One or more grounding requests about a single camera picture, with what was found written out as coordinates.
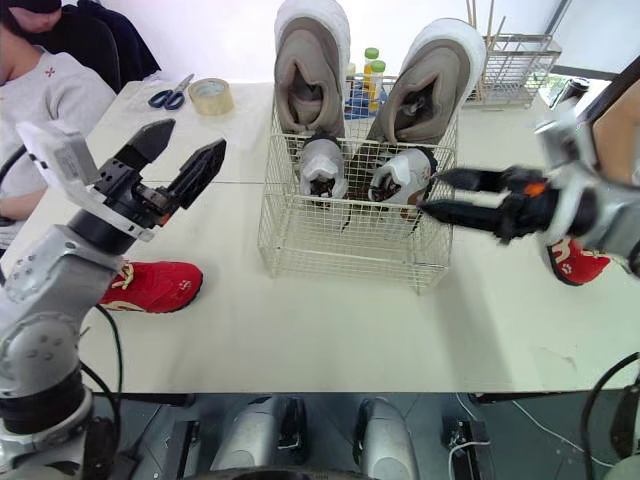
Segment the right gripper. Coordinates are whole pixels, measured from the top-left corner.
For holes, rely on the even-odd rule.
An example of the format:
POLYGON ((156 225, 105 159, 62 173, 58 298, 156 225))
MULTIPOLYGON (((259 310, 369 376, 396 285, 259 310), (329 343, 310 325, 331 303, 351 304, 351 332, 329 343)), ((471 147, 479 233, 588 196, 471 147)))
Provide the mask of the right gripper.
POLYGON ((522 167, 505 171, 456 167, 438 173, 438 181, 457 190, 509 194, 498 208, 467 201, 432 200, 416 203, 416 208, 435 220, 464 228, 493 233, 501 244, 545 231, 553 218, 559 190, 542 172, 522 167))

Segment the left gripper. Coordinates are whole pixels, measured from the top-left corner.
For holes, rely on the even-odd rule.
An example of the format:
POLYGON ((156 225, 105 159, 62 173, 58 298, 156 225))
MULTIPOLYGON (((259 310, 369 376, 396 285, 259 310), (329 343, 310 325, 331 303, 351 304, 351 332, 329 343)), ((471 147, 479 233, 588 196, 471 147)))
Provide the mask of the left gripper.
POLYGON ((139 226, 162 226, 178 208, 188 209, 218 175, 227 142, 220 138, 197 149, 179 169, 167 192, 142 183, 139 171, 166 149, 176 121, 163 119, 141 127, 98 171, 93 188, 103 204, 139 226))

